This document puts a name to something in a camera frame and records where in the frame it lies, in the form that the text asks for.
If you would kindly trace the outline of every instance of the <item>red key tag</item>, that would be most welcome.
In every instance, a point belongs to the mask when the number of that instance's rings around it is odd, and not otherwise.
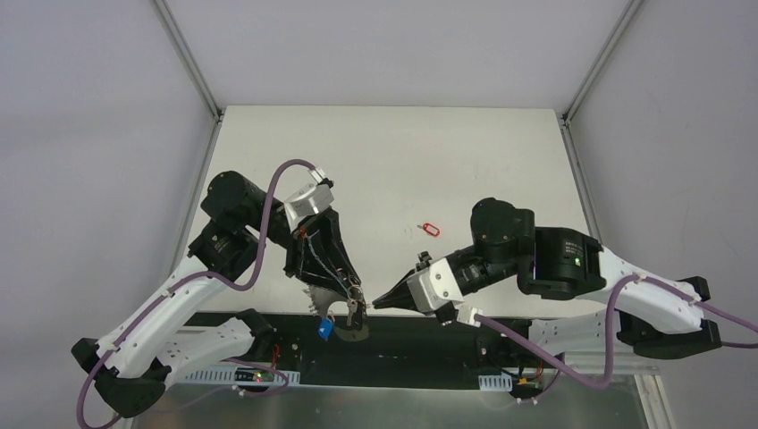
[[[431,235],[432,237],[439,237],[440,232],[441,232],[439,228],[437,228],[436,226],[432,225],[429,222],[424,223],[423,225],[418,225],[418,227],[424,230],[424,232]]]

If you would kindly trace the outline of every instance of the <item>white table surface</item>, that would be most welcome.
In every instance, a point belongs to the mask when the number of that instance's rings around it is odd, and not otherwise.
[[[342,238],[363,282],[366,302],[384,294],[428,250],[443,257],[471,244],[469,216],[476,201],[496,197],[535,211],[538,225],[586,232],[585,218],[555,112],[543,109],[434,107],[230,106],[215,145],[205,187],[219,173],[240,172],[266,189],[276,167],[291,158],[322,167],[335,182],[334,209]],[[276,196],[311,181],[289,169]],[[208,221],[198,209],[189,239]],[[433,238],[417,228],[433,223]],[[288,279],[285,252],[269,243],[253,290],[226,290],[201,311],[306,314],[304,285]],[[246,281],[252,269],[239,279]],[[601,309],[583,300],[525,296],[515,277],[466,296],[486,315],[565,317]],[[345,314],[343,304],[335,304]],[[371,315],[411,315],[369,310]]]

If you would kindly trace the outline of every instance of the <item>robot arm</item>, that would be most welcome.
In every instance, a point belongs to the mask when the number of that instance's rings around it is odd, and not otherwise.
[[[274,199],[267,238],[287,250],[288,276],[329,294],[333,302],[347,301],[350,285],[359,289],[360,279],[342,244],[339,216],[330,207],[333,184],[320,169],[311,175],[316,184],[284,202]],[[234,282],[256,261],[259,242],[248,227],[260,231],[265,199],[266,193],[239,173],[218,174],[201,203],[211,220],[169,278],[123,324],[73,346],[82,369],[92,374],[99,366],[95,387],[120,416],[144,412],[165,389],[205,366],[246,354],[268,358],[272,328],[252,309],[191,341],[168,342],[204,302],[231,284],[224,280]]]
[[[578,231],[535,227],[530,210],[494,198],[478,202],[471,215],[474,244],[433,261],[419,263],[389,292],[374,301],[375,308],[398,307],[436,315],[441,324],[473,321],[475,309],[459,314],[463,297],[507,277],[517,276],[518,288],[543,299],[591,299],[607,304],[613,286],[625,276],[653,277],[707,300],[704,279],[664,279],[636,267]],[[683,358],[720,347],[718,326],[704,319],[703,310],[646,282],[625,288],[616,308],[616,337],[649,358]],[[604,312],[559,319],[534,320],[529,340],[556,355],[602,346]]]

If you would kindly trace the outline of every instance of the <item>key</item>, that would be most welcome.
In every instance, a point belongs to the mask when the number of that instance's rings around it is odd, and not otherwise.
[[[358,301],[348,299],[348,327],[353,324],[353,315],[358,311]]]

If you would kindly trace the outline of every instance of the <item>white arm segment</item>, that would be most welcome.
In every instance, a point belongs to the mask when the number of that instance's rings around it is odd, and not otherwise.
[[[250,328],[233,317],[189,341],[166,342],[157,356],[161,364],[172,368],[164,382],[166,389],[207,366],[244,355],[252,347],[254,339]]]
[[[628,347],[616,338],[619,314],[613,315],[614,347]],[[565,351],[595,351],[605,347],[605,310],[554,320],[533,320],[529,340],[556,356]]]
[[[606,285],[603,289],[586,293],[577,297],[578,299],[590,299],[607,304],[616,282],[631,274],[637,274],[641,277],[654,277],[688,295],[697,296],[695,288],[691,284],[674,282],[647,272],[617,257],[606,247],[603,247],[603,251],[598,257],[600,258],[600,275],[605,279]],[[640,282],[632,282],[624,288],[619,295],[616,308],[624,313],[639,317],[663,333],[700,331],[700,324],[703,320],[702,309],[689,305],[683,299],[645,282],[644,279]]]
[[[168,279],[161,285],[137,311],[135,311],[119,327],[100,338],[97,341],[99,349],[97,355],[102,357],[106,351],[113,348],[113,342],[121,334],[123,329],[128,326],[150,303],[161,296],[164,291],[168,290],[176,282],[192,273],[206,271],[207,267],[203,265],[196,257],[184,257],[176,270],[169,275]],[[119,378],[138,378],[142,376],[150,367],[150,363],[156,358],[156,355],[164,347],[166,339],[173,335],[187,320],[197,311],[200,304],[207,301],[226,286],[216,279],[201,277],[182,286],[172,297],[161,302],[150,314],[135,327],[129,337],[121,344],[111,357],[105,362],[108,368],[116,368]]]

